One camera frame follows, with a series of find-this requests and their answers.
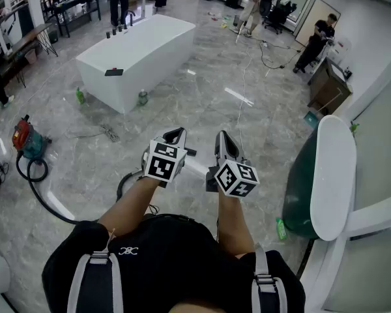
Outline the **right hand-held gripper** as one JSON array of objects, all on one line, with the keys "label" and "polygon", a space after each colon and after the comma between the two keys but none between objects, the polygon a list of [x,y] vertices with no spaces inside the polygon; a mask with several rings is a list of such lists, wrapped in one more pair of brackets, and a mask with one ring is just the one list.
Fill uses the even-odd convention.
[{"label": "right hand-held gripper", "polygon": [[216,165],[206,174],[207,192],[222,191],[229,197],[244,198],[259,184],[257,170],[247,158],[239,157],[239,144],[224,130],[216,135],[214,154]]}]

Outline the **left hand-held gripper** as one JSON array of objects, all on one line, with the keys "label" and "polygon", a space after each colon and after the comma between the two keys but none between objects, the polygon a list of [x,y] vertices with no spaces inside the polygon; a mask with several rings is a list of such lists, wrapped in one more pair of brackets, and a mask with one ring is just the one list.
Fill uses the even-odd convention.
[{"label": "left hand-held gripper", "polygon": [[180,174],[187,156],[196,156],[196,150],[186,147],[186,129],[176,128],[157,136],[144,150],[141,163],[144,177],[160,181],[166,187]]}]

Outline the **person's right forearm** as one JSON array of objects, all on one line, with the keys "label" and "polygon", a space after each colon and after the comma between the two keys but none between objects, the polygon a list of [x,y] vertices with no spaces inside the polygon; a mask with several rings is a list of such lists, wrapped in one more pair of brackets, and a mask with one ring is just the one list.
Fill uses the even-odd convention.
[{"label": "person's right forearm", "polygon": [[255,244],[244,219],[238,198],[218,191],[218,242],[230,255],[241,256],[255,252]]}]

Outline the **person's left forearm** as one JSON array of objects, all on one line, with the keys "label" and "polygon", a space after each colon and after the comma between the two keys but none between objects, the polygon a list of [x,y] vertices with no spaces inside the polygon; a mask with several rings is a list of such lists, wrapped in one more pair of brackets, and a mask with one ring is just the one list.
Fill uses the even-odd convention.
[{"label": "person's left forearm", "polygon": [[134,231],[143,220],[159,184],[159,180],[151,177],[136,181],[126,194],[99,218],[98,223],[115,236]]}]

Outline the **red and teal vacuum cleaner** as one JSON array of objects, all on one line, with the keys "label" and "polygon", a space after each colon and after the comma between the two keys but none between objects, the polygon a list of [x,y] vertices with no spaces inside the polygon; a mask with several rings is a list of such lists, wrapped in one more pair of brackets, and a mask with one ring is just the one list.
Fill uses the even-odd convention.
[{"label": "red and teal vacuum cleaner", "polygon": [[17,150],[18,156],[27,159],[43,158],[48,145],[52,140],[38,133],[29,122],[29,115],[22,117],[14,127],[12,144]]}]

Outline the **teal dustpan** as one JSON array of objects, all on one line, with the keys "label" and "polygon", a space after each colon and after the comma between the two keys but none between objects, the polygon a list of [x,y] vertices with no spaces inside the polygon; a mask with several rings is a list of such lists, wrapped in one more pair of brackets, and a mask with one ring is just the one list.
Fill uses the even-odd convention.
[{"label": "teal dustpan", "polygon": [[335,101],[339,96],[342,95],[342,90],[338,87],[337,94],[331,98],[325,105],[321,106],[316,112],[309,110],[307,114],[304,116],[304,121],[310,125],[312,128],[315,128],[319,124],[319,114],[333,101]]}]

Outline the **green bathtub with white rim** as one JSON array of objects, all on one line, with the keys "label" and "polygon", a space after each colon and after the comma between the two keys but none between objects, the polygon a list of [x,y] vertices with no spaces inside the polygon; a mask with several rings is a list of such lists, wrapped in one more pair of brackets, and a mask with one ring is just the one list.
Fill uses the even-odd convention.
[{"label": "green bathtub with white rim", "polygon": [[352,132],[339,117],[323,117],[289,170],[282,211],[285,228],[307,239],[335,240],[349,214],[355,173]]}]

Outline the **brown wooden cabinet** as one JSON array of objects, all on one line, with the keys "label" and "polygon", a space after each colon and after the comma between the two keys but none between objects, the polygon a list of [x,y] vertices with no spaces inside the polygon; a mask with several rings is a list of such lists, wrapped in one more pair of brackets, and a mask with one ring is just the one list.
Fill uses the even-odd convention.
[{"label": "brown wooden cabinet", "polygon": [[322,115],[333,114],[352,94],[343,70],[329,58],[322,61],[308,85],[308,107],[315,108]]}]

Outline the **person's black shirt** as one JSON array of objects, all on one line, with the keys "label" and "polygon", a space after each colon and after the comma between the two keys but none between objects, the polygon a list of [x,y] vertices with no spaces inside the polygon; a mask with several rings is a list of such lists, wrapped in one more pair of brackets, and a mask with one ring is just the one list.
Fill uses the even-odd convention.
[{"label": "person's black shirt", "polygon": [[302,284],[275,250],[230,255],[201,223],[146,214],[115,236],[83,221],[42,272],[53,313],[304,313]]}]

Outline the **black office chair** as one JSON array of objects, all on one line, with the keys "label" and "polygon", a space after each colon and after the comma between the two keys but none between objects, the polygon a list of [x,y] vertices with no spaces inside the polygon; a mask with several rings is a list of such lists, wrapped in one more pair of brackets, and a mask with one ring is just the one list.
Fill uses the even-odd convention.
[{"label": "black office chair", "polygon": [[297,4],[291,0],[277,0],[276,5],[272,8],[268,16],[264,19],[264,28],[273,28],[276,34],[282,33],[282,25],[286,22],[287,17],[297,9]]}]

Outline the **black metal table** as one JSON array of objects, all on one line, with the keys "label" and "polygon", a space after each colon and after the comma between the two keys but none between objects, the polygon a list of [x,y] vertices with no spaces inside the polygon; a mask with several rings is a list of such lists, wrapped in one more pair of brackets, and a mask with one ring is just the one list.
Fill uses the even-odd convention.
[{"label": "black metal table", "polygon": [[[82,12],[79,16],[74,16],[71,20],[68,17],[68,11],[78,5],[85,5],[85,12]],[[59,35],[62,37],[66,35],[70,38],[70,31],[68,25],[75,19],[81,16],[88,16],[89,20],[92,20],[91,14],[97,12],[98,20],[101,20],[100,1],[99,0],[66,0],[56,5],[50,6],[48,11],[51,13],[46,21],[52,18],[56,19]]]}]

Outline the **wooden table with black legs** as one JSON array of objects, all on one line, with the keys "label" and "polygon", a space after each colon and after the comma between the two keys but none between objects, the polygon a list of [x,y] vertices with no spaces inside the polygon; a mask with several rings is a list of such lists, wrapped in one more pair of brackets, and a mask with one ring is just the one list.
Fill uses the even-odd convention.
[{"label": "wooden table with black legs", "polygon": [[5,61],[8,63],[9,70],[12,70],[17,81],[25,86],[25,78],[23,75],[23,67],[19,64],[19,61],[25,57],[24,51],[26,47],[31,46],[36,48],[40,46],[47,54],[54,54],[58,56],[53,44],[50,41],[48,29],[52,26],[51,23],[43,23],[33,30],[28,32],[22,37],[15,45],[12,46],[12,50],[4,54]]}]

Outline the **white panel with wooden frame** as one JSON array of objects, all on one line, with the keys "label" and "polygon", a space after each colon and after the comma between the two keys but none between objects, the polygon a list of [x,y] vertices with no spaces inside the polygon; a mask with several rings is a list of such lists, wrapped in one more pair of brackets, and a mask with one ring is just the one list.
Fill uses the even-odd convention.
[{"label": "white panel with wooden frame", "polygon": [[311,0],[306,11],[300,19],[300,27],[296,32],[295,40],[303,46],[306,46],[309,38],[314,34],[315,23],[319,20],[327,20],[329,14],[340,18],[341,13],[323,0]]}]

